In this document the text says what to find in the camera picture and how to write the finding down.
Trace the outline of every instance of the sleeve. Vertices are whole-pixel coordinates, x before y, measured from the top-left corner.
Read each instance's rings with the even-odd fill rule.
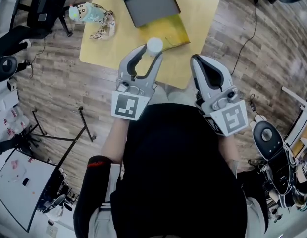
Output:
[[[105,156],[89,159],[73,222],[77,238],[87,238],[93,212],[105,202],[112,160]]]

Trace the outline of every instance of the black metal stand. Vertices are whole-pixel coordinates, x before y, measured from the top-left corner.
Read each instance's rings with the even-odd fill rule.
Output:
[[[61,140],[61,141],[69,141],[69,142],[72,142],[71,145],[69,146],[69,148],[66,150],[66,152],[64,153],[64,155],[62,156],[61,160],[59,161],[58,165],[56,166],[56,169],[55,170],[59,170],[59,168],[61,167],[61,165],[63,164],[64,160],[66,159],[66,157],[69,155],[70,151],[72,150],[72,148],[74,147],[74,145],[76,144],[76,142],[78,141],[78,139],[81,137],[81,135],[83,134],[83,132],[86,130],[86,132],[88,133],[88,136],[90,138],[90,141],[93,142],[93,140],[96,139],[96,136],[93,135],[91,136],[90,134],[90,131],[89,131],[89,128],[85,122],[85,119],[84,119],[84,115],[82,113],[82,110],[83,110],[83,107],[79,107],[79,113],[80,113],[80,116],[81,116],[81,119],[82,119],[82,122],[83,122],[83,125],[84,127],[81,129],[81,131],[79,132],[79,134],[75,137],[75,138],[64,138],[64,137],[52,137],[52,136],[47,136],[47,133],[43,131],[43,129],[41,128],[39,122],[38,122],[38,119],[36,117],[36,112],[37,110],[34,110],[33,111],[33,115],[34,115],[34,118],[35,118],[35,121],[36,121],[36,125],[34,127],[32,127],[30,129],[30,131],[26,134],[26,135],[32,135],[34,137],[45,137],[45,138],[49,138],[49,139],[54,139],[54,140]],[[32,134],[32,132],[36,129],[36,128],[39,128],[40,132],[41,132],[41,135],[39,134]],[[18,149],[18,145],[15,147],[15,149],[12,151],[12,153]]]

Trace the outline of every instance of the black shirt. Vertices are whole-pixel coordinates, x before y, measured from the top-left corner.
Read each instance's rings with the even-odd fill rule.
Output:
[[[118,238],[245,237],[244,194],[197,108],[146,107],[130,123],[124,167],[110,198]]]

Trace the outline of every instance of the wire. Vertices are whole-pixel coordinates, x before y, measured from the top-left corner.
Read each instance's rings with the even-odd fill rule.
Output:
[[[254,93],[251,94],[251,95],[249,96],[249,105],[252,104],[254,98],[255,98],[255,94],[254,94]],[[258,113],[257,109],[255,109],[254,111],[257,113],[257,115],[259,115],[259,116],[265,121],[265,119],[263,118],[263,116],[262,116],[261,114]]]
[[[238,54],[238,57],[237,57],[237,60],[236,60],[236,63],[235,63],[235,66],[234,66],[234,69],[233,69],[233,72],[231,73],[231,75],[233,75],[234,72],[235,72],[236,66],[237,66],[237,64],[238,64],[239,57],[240,57],[240,55],[241,55],[241,52],[242,52],[244,46],[245,46],[246,43],[247,43],[248,41],[250,41],[250,40],[255,36],[255,34],[256,34],[256,29],[257,29],[257,14],[256,14],[256,5],[255,5],[255,4],[254,4],[254,8],[255,8],[255,21],[256,21],[254,34],[253,34],[253,36],[251,36],[249,39],[246,40],[246,42],[245,42],[244,45],[242,46],[241,50],[239,51],[239,54]]]
[[[40,55],[40,54],[42,54],[45,51],[45,48],[46,48],[46,38],[44,38],[44,48],[43,48],[43,50],[40,53],[36,53],[34,59],[30,63],[30,65],[31,65],[31,74],[29,76],[30,79],[32,79],[33,76],[34,76],[33,62],[36,59],[37,55]]]

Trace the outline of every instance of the desk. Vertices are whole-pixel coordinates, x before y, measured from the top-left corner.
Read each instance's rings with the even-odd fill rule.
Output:
[[[21,227],[29,231],[41,194],[55,165],[14,151],[0,171],[0,200]],[[18,160],[13,170],[11,161]]]
[[[200,54],[213,21],[219,0],[177,0],[181,18],[191,43],[164,52],[164,60],[157,81],[185,89],[191,78],[190,58]],[[118,70],[120,61],[134,48],[144,44],[135,28],[123,0],[93,0],[115,14],[116,34],[109,40],[93,40],[99,24],[86,23],[80,51],[80,60]],[[152,60],[141,61],[139,75],[144,75]]]

